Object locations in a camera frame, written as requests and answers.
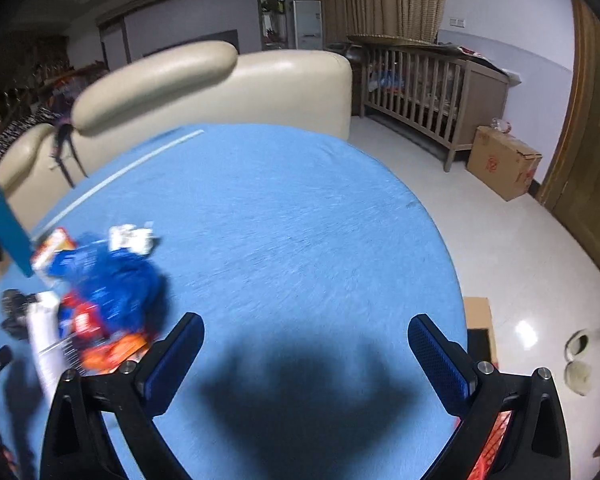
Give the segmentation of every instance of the blue gripper pad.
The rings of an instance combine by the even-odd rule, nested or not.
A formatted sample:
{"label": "blue gripper pad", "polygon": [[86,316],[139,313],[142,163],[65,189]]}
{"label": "blue gripper pad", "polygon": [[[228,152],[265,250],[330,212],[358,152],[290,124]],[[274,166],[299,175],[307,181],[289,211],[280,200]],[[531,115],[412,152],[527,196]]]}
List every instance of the blue gripper pad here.
{"label": "blue gripper pad", "polygon": [[171,333],[152,346],[142,358],[136,386],[148,417],[167,411],[205,338],[205,325],[198,314],[185,314]]}
{"label": "blue gripper pad", "polygon": [[477,385],[469,356],[460,345],[449,342],[426,314],[411,319],[407,336],[446,412],[464,418]]}

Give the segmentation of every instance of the blue bag in crib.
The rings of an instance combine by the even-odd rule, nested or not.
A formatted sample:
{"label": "blue bag in crib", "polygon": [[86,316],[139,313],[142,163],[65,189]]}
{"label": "blue bag in crib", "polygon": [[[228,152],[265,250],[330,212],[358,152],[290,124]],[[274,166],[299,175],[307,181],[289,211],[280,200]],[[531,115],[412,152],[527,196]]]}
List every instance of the blue bag in crib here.
{"label": "blue bag in crib", "polygon": [[96,304],[109,333],[144,330],[147,311],[160,289],[160,276],[142,256],[109,251],[106,240],[86,235],[74,251],[56,254],[48,274],[66,280],[83,299]]}

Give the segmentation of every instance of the door frame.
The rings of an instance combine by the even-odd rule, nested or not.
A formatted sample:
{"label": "door frame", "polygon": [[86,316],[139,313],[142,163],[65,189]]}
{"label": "door frame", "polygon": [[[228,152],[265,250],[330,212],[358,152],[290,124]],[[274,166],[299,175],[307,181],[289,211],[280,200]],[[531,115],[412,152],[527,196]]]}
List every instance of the door frame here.
{"label": "door frame", "polygon": [[567,114],[547,176],[536,200],[553,210],[571,173],[584,136],[596,71],[595,27],[597,18],[584,0],[571,0],[574,22],[573,82]]}

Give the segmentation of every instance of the bolt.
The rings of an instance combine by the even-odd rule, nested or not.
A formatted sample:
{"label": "bolt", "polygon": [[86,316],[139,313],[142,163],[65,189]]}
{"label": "bolt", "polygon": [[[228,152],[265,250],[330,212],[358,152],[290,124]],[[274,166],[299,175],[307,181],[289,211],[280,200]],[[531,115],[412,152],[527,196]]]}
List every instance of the bolt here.
{"label": "bolt", "polygon": [[542,377],[545,381],[551,379],[551,371],[549,368],[538,368],[538,375]]}
{"label": "bolt", "polygon": [[118,370],[120,370],[121,373],[127,375],[136,369],[137,364],[138,363],[136,363],[135,361],[125,361],[120,365]]}
{"label": "bolt", "polygon": [[493,365],[488,363],[487,361],[480,361],[478,363],[478,370],[480,370],[485,375],[493,374]]}
{"label": "bolt", "polygon": [[69,383],[75,379],[76,375],[76,371],[73,368],[69,368],[62,376],[62,380],[66,383]]}

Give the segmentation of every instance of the table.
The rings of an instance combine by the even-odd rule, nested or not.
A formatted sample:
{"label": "table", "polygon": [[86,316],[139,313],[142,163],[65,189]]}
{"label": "table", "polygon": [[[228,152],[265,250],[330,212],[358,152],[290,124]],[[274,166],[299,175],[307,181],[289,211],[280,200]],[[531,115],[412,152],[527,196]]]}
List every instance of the table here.
{"label": "table", "polygon": [[[465,347],[466,325],[440,234],[382,164],[294,128],[188,126],[97,171],[42,224],[198,128],[59,223],[77,237],[152,221],[151,260],[167,278],[161,332],[186,311],[205,321],[202,350],[158,430],[196,480],[419,479],[454,420],[411,354],[407,325],[426,312]],[[13,266],[5,288],[44,290]],[[3,344],[14,362],[0,378],[0,432],[23,477],[35,478],[48,406],[29,346],[0,330]],[[107,423],[129,477],[141,478]]]}

